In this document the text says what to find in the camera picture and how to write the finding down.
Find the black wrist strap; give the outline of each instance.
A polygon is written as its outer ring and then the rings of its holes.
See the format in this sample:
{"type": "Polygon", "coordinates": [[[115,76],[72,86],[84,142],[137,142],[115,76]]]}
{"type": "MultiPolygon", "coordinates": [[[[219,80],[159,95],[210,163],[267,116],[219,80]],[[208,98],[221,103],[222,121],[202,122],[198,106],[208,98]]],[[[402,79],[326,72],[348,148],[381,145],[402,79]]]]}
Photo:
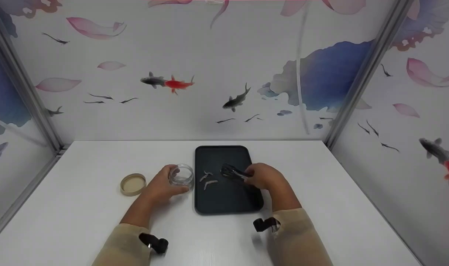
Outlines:
{"type": "Polygon", "coordinates": [[[278,222],[274,217],[270,217],[269,219],[266,219],[266,220],[259,218],[253,222],[254,228],[258,232],[263,232],[269,227],[277,226],[277,223],[278,222]]]}
{"type": "Polygon", "coordinates": [[[141,233],[139,235],[139,240],[143,242],[144,245],[152,248],[157,254],[165,253],[169,246],[169,241],[163,238],[158,239],[157,237],[146,233],[141,233]]]}

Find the hand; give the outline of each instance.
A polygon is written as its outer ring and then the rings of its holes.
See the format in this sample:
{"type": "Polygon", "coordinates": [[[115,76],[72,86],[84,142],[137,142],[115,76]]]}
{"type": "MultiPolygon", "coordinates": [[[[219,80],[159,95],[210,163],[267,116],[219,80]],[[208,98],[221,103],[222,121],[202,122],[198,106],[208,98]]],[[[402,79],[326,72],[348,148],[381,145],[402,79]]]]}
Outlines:
{"type": "Polygon", "coordinates": [[[169,184],[169,172],[176,167],[174,164],[164,166],[155,177],[149,182],[149,185],[143,189],[141,196],[145,201],[153,206],[165,204],[174,195],[185,193],[188,187],[169,184]]]}
{"type": "Polygon", "coordinates": [[[255,163],[246,169],[246,173],[252,175],[245,183],[259,189],[270,190],[275,186],[287,184],[287,180],[277,169],[265,163],[255,163]]]}

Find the black tray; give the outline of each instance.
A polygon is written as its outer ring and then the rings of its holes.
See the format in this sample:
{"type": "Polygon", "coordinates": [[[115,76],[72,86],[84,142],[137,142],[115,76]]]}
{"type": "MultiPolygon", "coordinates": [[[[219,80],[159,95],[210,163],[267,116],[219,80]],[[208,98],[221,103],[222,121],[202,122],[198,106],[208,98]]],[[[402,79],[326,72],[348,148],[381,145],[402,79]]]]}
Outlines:
{"type": "Polygon", "coordinates": [[[200,146],[195,150],[195,209],[199,214],[236,214],[256,212],[264,200],[259,189],[241,184],[221,176],[223,163],[228,163],[241,171],[252,164],[248,149],[243,146],[200,146]],[[211,172],[205,180],[199,182],[204,171],[211,172]]]}

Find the glass jar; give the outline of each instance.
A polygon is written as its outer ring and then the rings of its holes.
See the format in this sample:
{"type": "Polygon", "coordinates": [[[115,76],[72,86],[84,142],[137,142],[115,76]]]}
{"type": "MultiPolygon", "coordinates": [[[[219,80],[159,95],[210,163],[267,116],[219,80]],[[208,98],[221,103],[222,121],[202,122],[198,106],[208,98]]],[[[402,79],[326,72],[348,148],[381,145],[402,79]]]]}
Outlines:
{"type": "Polygon", "coordinates": [[[184,185],[190,190],[194,184],[193,169],[186,164],[178,164],[169,172],[169,183],[171,185],[184,185]]]}

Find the white table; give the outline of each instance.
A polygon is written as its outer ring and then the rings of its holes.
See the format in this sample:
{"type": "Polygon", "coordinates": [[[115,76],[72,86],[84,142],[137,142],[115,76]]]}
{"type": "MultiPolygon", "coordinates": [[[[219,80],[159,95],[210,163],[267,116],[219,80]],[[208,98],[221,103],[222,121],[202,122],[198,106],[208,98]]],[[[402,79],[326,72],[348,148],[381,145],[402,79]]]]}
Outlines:
{"type": "MultiPolygon", "coordinates": [[[[120,194],[120,180],[134,172],[150,180],[169,163],[193,166],[200,145],[243,145],[253,162],[279,169],[335,266],[419,266],[321,141],[75,141],[0,234],[0,266],[89,266],[135,199],[120,194]]],[[[200,216],[189,193],[154,217],[152,233],[170,244],[151,264],[271,265],[267,233],[253,228],[269,206],[200,216]]]]}

